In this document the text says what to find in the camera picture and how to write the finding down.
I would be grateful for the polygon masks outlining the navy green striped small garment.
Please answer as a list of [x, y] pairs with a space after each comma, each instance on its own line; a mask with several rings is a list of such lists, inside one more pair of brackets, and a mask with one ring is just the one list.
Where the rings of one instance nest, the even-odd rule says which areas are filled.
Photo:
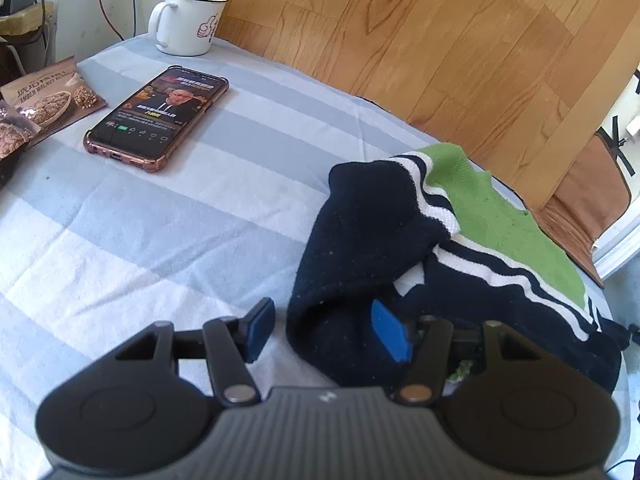
[[628, 332], [605, 318], [564, 250], [460, 146], [442, 143], [329, 174], [297, 270], [286, 336], [343, 387], [396, 385], [384, 333], [424, 315], [503, 322], [605, 390]]

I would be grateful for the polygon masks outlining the brown cushion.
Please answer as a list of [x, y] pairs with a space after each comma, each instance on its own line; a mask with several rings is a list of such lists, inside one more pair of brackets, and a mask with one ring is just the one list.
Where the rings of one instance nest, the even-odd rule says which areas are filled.
[[538, 226], [599, 286], [593, 245], [631, 202], [630, 189], [602, 136], [575, 158], [548, 202], [532, 214]]

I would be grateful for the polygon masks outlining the smartphone in pink case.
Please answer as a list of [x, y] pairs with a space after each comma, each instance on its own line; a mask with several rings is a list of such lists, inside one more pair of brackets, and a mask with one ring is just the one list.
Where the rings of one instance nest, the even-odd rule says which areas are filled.
[[84, 148], [157, 172], [228, 89], [224, 77], [171, 65], [88, 130]]

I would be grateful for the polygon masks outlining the brown snack packet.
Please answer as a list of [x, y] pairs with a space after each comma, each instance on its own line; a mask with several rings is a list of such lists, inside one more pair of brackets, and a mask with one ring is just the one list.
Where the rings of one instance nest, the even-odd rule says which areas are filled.
[[10, 107], [39, 127], [32, 145], [106, 107], [73, 56], [5, 84], [1, 93]]

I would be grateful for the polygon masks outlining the white enamel mug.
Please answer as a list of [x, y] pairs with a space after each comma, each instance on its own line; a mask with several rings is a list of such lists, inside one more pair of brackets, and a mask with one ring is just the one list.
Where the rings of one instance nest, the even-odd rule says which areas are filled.
[[160, 52], [200, 56], [212, 46], [229, 0], [163, 0], [154, 6], [148, 35]]

